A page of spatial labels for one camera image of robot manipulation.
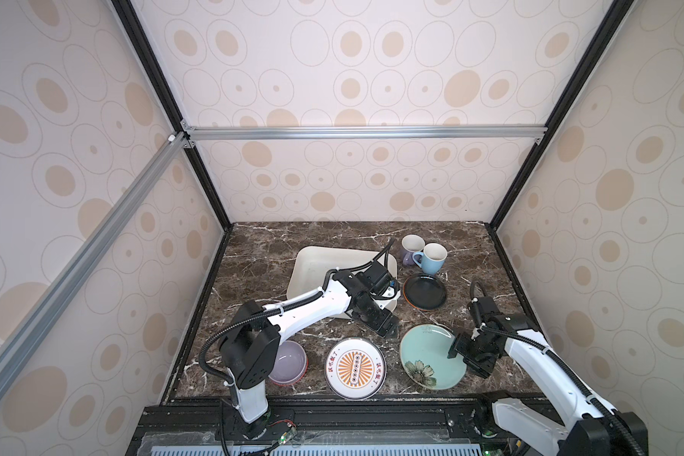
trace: beige plastic tray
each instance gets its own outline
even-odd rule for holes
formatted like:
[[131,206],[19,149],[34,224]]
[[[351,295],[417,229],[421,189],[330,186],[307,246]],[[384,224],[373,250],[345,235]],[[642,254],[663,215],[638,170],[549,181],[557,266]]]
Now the beige plastic tray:
[[[287,287],[287,299],[296,298],[317,287],[325,281],[325,274],[329,269],[352,268],[372,260],[377,252],[372,250],[332,249],[310,245],[304,247],[297,254],[292,278]],[[378,259],[383,264],[383,257]],[[397,278],[397,261],[388,254],[388,271]],[[385,308],[391,312],[397,306],[397,298],[388,301]],[[336,318],[347,318],[345,314],[334,315]]]

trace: black plate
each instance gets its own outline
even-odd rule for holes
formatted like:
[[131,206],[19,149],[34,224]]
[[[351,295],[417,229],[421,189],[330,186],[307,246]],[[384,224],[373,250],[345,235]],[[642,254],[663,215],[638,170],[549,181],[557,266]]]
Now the black plate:
[[430,311],[446,303],[446,286],[436,276],[418,273],[402,286],[405,300],[416,309]]

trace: mint green plate with flower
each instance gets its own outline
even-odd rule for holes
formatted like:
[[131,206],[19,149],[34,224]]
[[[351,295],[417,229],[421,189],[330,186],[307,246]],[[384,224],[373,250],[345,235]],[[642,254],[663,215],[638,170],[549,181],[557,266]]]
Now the mint green plate with flower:
[[448,359],[448,348],[456,336],[437,325],[419,325],[401,341],[401,363],[405,373],[429,390],[453,388],[466,373],[461,355]]

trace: silver horizontal bar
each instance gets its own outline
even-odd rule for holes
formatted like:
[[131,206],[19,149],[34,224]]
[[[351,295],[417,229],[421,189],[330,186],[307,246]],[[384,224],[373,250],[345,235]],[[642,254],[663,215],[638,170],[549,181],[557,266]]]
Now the silver horizontal bar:
[[175,134],[175,139],[165,143],[149,161],[18,329],[0,347],[0,399],[135,214],[149,191],[155,187],[155,183],[170,165],[172,158],[187,143],[184,133]]
[[191,127],[192,141],[223,139],[541,138],[545,125],[400,125],[375,127]]

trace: purple bowl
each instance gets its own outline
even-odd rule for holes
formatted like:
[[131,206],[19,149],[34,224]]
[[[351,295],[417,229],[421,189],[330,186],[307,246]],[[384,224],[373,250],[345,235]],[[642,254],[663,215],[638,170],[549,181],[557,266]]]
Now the purple bowl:
[[279,345],[274,369],[268,374],[268,379],[279,386],[293,385],[304,377],[307,363],[302,346],[294,341],[285,341]]

